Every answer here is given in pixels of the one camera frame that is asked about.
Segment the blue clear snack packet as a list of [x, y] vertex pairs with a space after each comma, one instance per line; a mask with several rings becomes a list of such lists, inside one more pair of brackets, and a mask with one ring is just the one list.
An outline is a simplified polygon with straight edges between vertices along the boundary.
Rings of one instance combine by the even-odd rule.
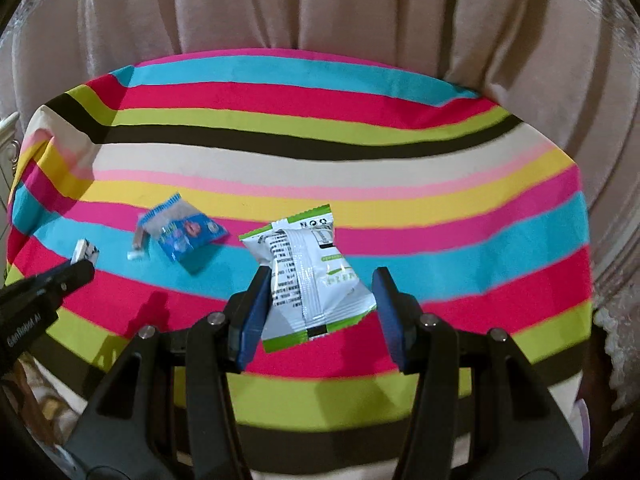
[[188, 203], [179, 193], [142, 214], [137, 227], [175, 262], [228, 235], [221, 223]]

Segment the white cabinet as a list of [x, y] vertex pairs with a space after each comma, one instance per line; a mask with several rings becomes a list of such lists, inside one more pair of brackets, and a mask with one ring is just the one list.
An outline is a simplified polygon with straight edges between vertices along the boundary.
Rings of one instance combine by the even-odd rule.
[[21, 142], [17, 139], [16, 128], [20, 114], [17, 112], [1, 119], [0, 124], [0, 200], [1, 200], [1, 239], [8, 232], [8, 203], [15, 169], [20, 156]]

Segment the colourful striped cloth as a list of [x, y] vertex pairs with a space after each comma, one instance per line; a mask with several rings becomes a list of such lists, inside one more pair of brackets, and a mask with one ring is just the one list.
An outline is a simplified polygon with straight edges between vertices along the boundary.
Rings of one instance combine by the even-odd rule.
[[[179, 193], [227, 230], [180, 262], [142, 214]], [[372, 292], [401, 292], [457, 330], [505, 330], [567, 420], [591, 326], [587, 205], [579, 168], [490, 99], [390, 66], [314, 52], [231, 50], [128, 65], [40, 105], [9, 195], [10, 285], [100, 251], [29, 354], [84, 401], [145, 326], [187, 330], [224, 310], [261, 266], [240, 241], [328, 204], [335, 245]], [[387, 351], [378, 311], [229, 374], [249, 479], [397, 479], [418, 378]], [[472, 376], [460, 372], [454, 466], [469, 459]], [[181, 478], [192, 469], [184, 369], [174, 378]]]

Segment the beige curtain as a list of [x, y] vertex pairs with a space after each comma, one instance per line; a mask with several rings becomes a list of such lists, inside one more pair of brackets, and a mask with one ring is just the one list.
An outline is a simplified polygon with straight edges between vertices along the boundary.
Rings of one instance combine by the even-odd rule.
[[1, 110], [23, 118], [163, 55], [299, 48], [480, 90], [572, 155], [584, 179], [618, 408], [639, 400], [639, 14], [629, 0], [17, 0]]

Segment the white blue candy packet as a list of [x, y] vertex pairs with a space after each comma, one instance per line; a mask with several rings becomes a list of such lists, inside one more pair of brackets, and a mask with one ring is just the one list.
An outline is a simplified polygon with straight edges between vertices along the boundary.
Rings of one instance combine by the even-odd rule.
[[70, 262], [78, 263], [79, 261], [87, 260], [93, 266], [95, 266], [96, 262], [98, 261], [99, 255], [100, 251], [96, 247], [96, 245], [92, 244], [85, 238], [82, 238], [81, 240], [77, 241], [73, 251], [73, 255], [70, 257]]

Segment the white green snack packet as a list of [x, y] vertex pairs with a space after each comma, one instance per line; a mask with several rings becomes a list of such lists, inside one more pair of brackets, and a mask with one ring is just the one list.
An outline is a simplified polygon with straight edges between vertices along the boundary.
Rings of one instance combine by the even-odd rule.
[[374, 295], [335, 245], [328, 204], [240, 236], [271, 270], [262, 346], [272, 353], [354, 326], [376, 309]]

